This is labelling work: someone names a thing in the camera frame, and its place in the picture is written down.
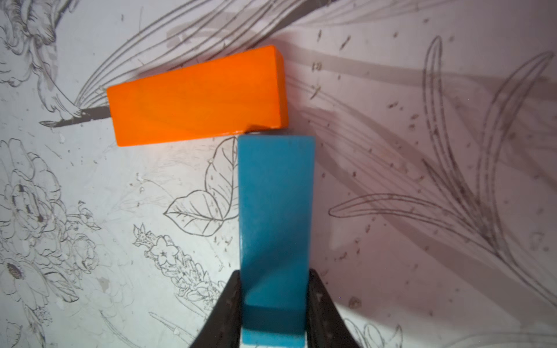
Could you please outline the teal building block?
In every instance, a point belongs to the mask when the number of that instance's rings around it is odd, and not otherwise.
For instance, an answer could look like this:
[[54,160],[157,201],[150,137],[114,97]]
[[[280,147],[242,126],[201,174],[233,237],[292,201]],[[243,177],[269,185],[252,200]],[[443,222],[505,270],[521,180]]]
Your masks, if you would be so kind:
[[316,143],[238,140],[242,341],[304,347]]

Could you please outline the orange building block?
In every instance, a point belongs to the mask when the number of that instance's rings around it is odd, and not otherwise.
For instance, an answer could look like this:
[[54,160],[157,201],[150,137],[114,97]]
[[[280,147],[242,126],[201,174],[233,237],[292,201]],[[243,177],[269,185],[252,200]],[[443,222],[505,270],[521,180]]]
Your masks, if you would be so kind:
[[287,128],[284,58],[275,46],[111,86],[118,146]]

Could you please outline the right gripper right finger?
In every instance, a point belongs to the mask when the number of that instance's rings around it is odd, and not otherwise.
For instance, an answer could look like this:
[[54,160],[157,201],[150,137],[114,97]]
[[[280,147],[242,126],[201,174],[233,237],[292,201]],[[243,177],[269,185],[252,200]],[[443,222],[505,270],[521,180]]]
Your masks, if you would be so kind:
[[359,347],[314,269],[309,271],[306,319],[309,348]]

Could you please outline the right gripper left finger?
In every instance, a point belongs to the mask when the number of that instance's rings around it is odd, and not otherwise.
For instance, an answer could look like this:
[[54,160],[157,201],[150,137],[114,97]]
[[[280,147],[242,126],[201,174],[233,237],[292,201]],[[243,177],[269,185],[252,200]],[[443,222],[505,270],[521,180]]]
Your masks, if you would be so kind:
[[191,348],[238,348],[242,330],[242,284],[235,270]]

